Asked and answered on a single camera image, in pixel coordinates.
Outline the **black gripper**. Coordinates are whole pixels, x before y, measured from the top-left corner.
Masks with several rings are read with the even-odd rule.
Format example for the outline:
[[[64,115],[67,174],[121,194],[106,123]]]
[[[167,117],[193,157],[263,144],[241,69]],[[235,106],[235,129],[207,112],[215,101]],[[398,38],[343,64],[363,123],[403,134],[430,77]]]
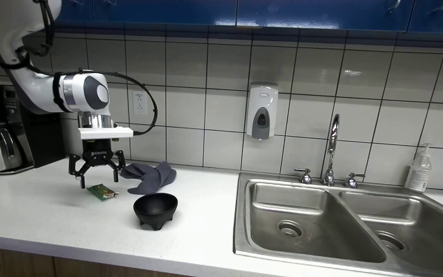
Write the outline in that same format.
[[[83,140],[81,141],[83,151],[80,155],[74,154],[69,155],[69,166],[67,166],[67,172],[74,177],[80,178],[80,188],[84,189],[84,174],[89,169],[89,166],[101,166],[101,164],[107,164],[112,168],[112,174],[114,174],[114,181],[118,181],[120,177],[120,171],[126,166],[124,157],[118,155],[118,161],[115,163],[112,160],[114,152],[110,148],[110,141],[107,138],[104,140]],[[77,171],[75,169],[75,163],[78,160],[83,160],[84,164]]]

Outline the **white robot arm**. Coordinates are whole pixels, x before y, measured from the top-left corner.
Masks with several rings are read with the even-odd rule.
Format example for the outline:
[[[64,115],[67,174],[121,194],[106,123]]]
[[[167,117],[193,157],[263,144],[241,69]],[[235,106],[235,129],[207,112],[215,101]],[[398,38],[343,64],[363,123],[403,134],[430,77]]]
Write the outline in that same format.
[[[32,55],[46,55],[54,43],[55,18],[61,0],[0,0],[0,66],[37,114],[77,112],[86,126],[83,143],[127,138],[130,128],[115,126],[109,112],[104,72],[44,72]]]

